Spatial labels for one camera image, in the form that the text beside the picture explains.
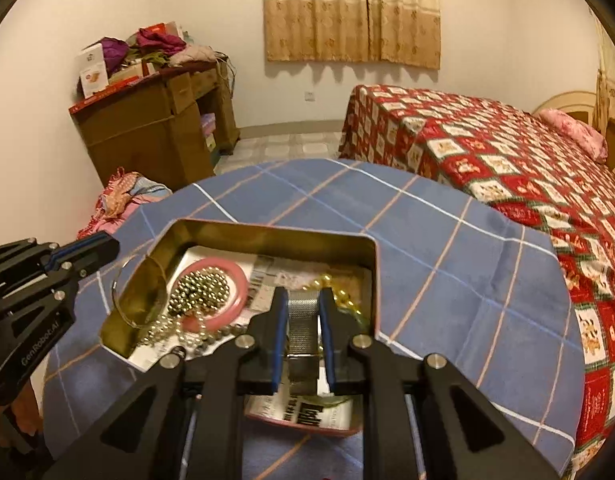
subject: curtain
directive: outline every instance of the curtain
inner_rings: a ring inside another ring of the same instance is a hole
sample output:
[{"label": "curtain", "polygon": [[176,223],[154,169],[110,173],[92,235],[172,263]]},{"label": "curtain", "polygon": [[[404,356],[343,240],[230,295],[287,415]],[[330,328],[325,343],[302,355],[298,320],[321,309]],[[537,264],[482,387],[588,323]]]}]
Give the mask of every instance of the curtain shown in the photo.
[{"label": "curtain", "polygon": [[265,0],[271,61],[367,61],[366,0]]},{"label": "curtain", "polygon": [[264,0],[267,59],[439,69],[439,0]]},{"label": "curtain", "polygon": [[596,79],[596,105],[592,126],[605,135],[607,123],[615,120],[615,46],[605,28],[595,16],[599,37],[599,74]]},{"label": "curtain", "polygon": [[441,67],[439,0],[367,0],[367,7],[372,60]]}]

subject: blue tablecloth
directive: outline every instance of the blue tablecloth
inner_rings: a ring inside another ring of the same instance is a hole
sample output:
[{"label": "blue tablecloth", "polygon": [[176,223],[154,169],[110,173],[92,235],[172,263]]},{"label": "blue tablecloth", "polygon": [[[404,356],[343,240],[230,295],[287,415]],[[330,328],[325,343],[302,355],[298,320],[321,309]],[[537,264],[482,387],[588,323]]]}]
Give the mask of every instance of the blue tablecloth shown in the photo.
[{"label": "blue tablecloth", "polygon": [[[415,357],[445,354],[557,470],[566,467],[583,400],[583,352],[548,236],[423,177],[307,159],[231,171],[141,206],[116,233],[121,255],[145,252],[177,218],[374,237],[379,338]],[[98,339],[118,264],[81,284],[76,323],[50,354],[44,417],[55,457],[138,373]],[[360,434],[344,440],[306,435],[248,421],[243,477],[361,478]]]}]

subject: wall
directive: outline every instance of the wall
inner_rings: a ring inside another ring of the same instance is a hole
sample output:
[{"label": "wall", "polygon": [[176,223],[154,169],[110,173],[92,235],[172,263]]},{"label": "wall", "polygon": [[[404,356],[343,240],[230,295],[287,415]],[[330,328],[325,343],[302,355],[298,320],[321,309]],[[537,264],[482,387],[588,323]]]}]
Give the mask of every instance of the wall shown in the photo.
[{"label": "wall", "polygon": [[[262,0],[168,1],[172,18],[197,42],[232,57],[239,126],[342,118],[359,83],[487,96],[527,110],[562,91],[595,90],[596,33],[584,0],[441,0],[438,73],[390,64],[266,63]],[[316,102],[305,102],[305,91]]]},{"label": "wall", "polygon": [[0,244],[73,240],[101,184],[67,109],[75,54],[154,23],[152,0],[18,0],[0,27]]}]

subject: window curtain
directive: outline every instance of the window curtain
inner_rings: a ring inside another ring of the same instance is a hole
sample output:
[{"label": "window curtain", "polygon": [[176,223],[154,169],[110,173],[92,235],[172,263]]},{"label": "window curtain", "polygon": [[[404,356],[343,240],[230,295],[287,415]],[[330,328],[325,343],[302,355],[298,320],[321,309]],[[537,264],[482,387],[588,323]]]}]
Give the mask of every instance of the window curtain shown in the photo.
[{"label": "window curtain", "polygon": [[615,120],[615,46],[595,16],[599,37],[599,74],[596,79],[596,104],[592,126],[605,135],[609,120]]},{"label": "window curtain", "polygon": [[367,0],[367,8],[372,60],[441,67],[439,0]]},{"label": "window curtain", "polygon": [[441,66],[439,0],[265,0],[267,59]]},{"label": "window curtain", "polygon": [[366,0],[265,0],[270,61],[367,61]]}]

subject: pink bangle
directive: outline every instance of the pink bangle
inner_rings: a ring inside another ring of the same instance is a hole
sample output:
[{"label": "pink bangle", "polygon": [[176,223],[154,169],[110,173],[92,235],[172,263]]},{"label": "pink bangle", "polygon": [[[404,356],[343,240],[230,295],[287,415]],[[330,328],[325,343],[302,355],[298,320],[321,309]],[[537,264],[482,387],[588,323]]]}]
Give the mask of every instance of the pink bangle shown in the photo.
[{"label": "pink bangle", "polygon": [[219,328],[229,325],[233,322],[239,314],[241,314],[242,308],[247,301],[248,282],[245,277],[245,273],[242,272],[241,266],[234,261],[227,260],[225,258],[219,258],[217,256],[210,256],[209,258],[203,258],[193,264],[185,267],[183,271],[178,275],[172,290],[178,286],[178,282],[190,272],[196,272],[197,270],[204,270],[207,267],[218,267],[223,270],[236,285],[236,295],[232,303],[224,306],[218,311],[218,314],[212,317],[208,317],[204,320],[205,327],[210,332],[215,332]]}]

